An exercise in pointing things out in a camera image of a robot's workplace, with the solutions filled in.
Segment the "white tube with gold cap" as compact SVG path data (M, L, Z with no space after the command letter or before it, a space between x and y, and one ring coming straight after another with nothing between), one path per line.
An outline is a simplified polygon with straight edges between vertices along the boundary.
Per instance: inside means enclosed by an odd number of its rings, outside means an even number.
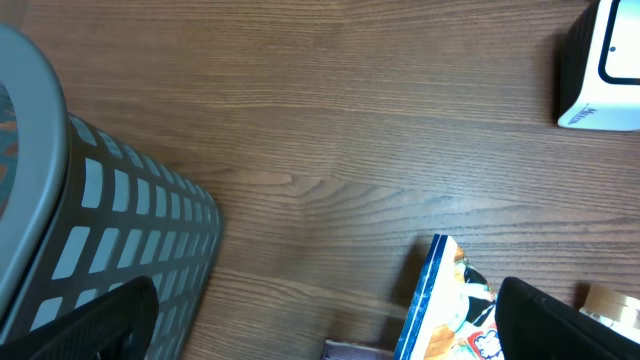
M590 286L580 312L614 332L639 342L640 300L606 287Z

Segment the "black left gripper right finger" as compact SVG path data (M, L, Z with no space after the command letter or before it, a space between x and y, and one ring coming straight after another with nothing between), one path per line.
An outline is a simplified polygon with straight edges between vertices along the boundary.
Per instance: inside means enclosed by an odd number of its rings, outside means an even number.
M496 325L506 360L639 360L639 344L515 278L504 279Z

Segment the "yellow snack bag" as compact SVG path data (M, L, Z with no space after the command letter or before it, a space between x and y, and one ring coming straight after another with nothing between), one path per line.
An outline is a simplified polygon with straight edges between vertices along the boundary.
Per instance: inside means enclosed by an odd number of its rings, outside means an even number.
M436 234L394 351L395 360L504 360L496 292L453 237Z

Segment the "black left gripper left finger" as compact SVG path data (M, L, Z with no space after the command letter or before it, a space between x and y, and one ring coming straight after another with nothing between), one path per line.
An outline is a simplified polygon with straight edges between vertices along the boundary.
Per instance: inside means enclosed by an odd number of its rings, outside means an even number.
M2 359L142 359L159 314L151 278L137 277L1 346Z

